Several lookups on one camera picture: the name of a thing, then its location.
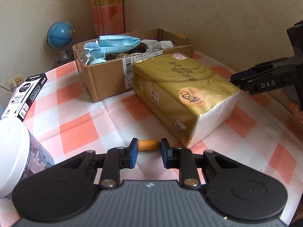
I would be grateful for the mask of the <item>yellow toy car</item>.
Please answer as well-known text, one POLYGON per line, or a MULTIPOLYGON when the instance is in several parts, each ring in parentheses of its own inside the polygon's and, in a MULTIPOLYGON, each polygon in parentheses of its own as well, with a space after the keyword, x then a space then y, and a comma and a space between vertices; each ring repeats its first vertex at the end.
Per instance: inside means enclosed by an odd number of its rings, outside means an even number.
POLYGON ((189 39, 185 36, 185 35, 182 35, 182 34, 176 34, 176 36, 182 38, 183 40, 186 40, 186 41, 189 41, 189 39))

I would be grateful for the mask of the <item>black white carton box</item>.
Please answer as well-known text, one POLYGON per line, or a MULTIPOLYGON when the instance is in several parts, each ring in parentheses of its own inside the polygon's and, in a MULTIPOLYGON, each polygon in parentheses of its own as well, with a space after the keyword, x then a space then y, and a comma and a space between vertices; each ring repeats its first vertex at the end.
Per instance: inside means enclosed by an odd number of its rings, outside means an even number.
POLYGON ((17 87, 8 106, 4 110, 1 119, 17 117, 21 121, 24 121, 30 107, 47 80, 45 73, 28 77, 19 87, 17 87))

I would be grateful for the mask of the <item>orange patterned curtain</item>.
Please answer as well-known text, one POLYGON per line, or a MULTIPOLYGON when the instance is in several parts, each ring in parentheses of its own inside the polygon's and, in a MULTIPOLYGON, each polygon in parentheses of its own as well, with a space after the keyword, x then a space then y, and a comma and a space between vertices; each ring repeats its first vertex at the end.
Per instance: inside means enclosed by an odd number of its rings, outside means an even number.
POLYGON ((96 35, 124 33, 123 0, 91 0, 96 35))

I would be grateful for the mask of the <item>brown cardboard box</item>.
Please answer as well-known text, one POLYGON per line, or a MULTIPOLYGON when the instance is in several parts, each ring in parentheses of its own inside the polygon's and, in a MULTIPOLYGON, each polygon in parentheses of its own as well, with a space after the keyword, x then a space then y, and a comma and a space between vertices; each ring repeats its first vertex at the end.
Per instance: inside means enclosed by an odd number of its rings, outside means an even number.
POLYGON ((125 33, 125 35, 138 37, 141 40, 170 40, 174 44, 174 47, 163 49, 154 53, 145 53, 141 58, 137 56, 128 56, 126 60, 113 59, 105 63, 87 65, 85 64, 83 55, 84 45, 87 42, 75 44, 72 47, 72 50, 74 59, 76 61, 77 70, 94 103, 132 88, 131 64, 136 60, 173 53, 181 53, 192 58, 194 54, 194 43, 191 43, 190 41, 161 28, 133 31, 125 33))

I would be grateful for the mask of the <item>clear jar white lid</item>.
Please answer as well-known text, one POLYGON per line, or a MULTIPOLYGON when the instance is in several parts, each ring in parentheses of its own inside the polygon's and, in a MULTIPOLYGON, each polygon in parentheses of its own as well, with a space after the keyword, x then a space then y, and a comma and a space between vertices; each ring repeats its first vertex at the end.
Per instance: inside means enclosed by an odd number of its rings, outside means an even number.
POLYGON ((1 119, 1 198, 9 198, 19 181, 54 165, 19 118, 1 119))

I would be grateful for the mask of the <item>brown pine cone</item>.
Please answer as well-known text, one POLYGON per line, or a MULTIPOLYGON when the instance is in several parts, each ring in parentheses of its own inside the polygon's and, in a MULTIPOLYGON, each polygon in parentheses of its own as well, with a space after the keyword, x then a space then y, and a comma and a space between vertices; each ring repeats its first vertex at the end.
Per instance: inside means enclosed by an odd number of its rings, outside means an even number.
POLYGON ((128 54, 145 53, 148 47, 147 44, 141 42, 137 47, 128 51, 128 54))

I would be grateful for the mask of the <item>blue face mask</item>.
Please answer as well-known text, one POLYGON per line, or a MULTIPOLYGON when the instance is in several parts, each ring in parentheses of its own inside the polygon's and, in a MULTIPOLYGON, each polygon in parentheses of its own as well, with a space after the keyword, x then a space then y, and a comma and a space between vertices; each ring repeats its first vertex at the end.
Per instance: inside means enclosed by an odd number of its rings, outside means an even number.
POLYGON ((136 48, 141 40, 127 35, 104 35, 99 36, 98 45, 104 53, 119 53, 136 48))
POLYGON ((105 53, 101 51, 97 41, 88 42, 84 45, 81 57, 84 60, 85 65, 88 66, 88 63, 96 58, 105 59, 105 53))

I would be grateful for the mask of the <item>light blue plush toy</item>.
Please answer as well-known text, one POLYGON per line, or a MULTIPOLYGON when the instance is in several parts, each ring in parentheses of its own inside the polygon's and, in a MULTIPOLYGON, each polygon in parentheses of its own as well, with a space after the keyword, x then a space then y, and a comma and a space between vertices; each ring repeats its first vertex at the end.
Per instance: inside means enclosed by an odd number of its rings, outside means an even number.
POLYGON ((96 59, 90 61, 90 62, 88 63, 88 65, 101 64, 101 63, 105 63, 105 62, 107 62, 106 59, 103 59, 103 58, 96 58, 96 59))

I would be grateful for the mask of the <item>blue desk globe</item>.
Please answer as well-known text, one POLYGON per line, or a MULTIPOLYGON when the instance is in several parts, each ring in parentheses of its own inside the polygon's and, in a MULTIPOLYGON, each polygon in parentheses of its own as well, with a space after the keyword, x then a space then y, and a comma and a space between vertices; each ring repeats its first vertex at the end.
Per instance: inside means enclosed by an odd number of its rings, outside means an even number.
POLYGON ((76 31, 71 23, 67 21, 58 21, 50 26, 47 32, 47 45, 54 51, 60 53, 59 59, 71 57, 69 48, 76 39, 76 31))

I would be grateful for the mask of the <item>checkered pink white tablecloth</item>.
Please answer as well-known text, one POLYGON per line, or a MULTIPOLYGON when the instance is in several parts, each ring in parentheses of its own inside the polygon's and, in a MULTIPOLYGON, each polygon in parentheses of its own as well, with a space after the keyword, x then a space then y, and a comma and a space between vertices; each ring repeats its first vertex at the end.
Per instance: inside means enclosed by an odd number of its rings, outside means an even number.
MULTIPOLYGON (((75 63, 47 72, 47 83, 28 111, 25 126, 56 163, 86 150, 104 154, 133 138, 177 138, 133 91, 93 103, 75 63)), ((302 195, 302 125, 266 94, 242 93, 231 116, 192 152, 216 151, 279 180, 288 191, 281 220, 290 223, 302 195)))

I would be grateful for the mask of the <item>white wall socket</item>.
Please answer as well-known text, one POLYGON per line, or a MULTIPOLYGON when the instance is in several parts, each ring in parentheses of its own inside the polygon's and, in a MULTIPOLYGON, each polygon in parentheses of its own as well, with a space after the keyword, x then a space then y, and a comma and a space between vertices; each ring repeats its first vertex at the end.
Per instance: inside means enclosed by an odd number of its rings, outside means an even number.
POLYGON ((24 77, 22 75, 15 76, 7 80, 9 89, 14 89, 15 87, 20 86, 24 82, 24 77))

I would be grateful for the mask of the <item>orange toy carrot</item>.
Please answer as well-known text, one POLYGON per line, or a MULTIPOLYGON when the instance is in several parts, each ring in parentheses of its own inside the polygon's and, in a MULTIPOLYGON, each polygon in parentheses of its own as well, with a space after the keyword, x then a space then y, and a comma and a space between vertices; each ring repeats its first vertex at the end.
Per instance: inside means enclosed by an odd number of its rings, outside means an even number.
POLYGON ((160 148, 160 142, 157 140, 138 140, 138 151, 154 151, 160 148))

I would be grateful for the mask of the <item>gold tissue pack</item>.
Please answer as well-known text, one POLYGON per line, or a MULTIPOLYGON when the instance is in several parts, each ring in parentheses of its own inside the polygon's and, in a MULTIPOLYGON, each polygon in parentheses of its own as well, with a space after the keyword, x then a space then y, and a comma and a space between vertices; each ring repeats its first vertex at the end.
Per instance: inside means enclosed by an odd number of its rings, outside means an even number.
POLYGON ((240 95, 230 81, 181 53, 139 60, 132 71, 136 95, 187 148, 224 123, 240 95))

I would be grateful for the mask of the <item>white tissue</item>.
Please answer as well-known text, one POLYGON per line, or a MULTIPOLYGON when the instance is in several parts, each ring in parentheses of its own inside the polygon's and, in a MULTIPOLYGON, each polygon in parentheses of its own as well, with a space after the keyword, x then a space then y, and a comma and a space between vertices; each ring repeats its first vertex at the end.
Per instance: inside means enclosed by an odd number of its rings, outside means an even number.
POLYGON ((174 47, 174 44, 170 40, 142 40, 141 42, 147 46, 149 51, 158 51, 174 47))

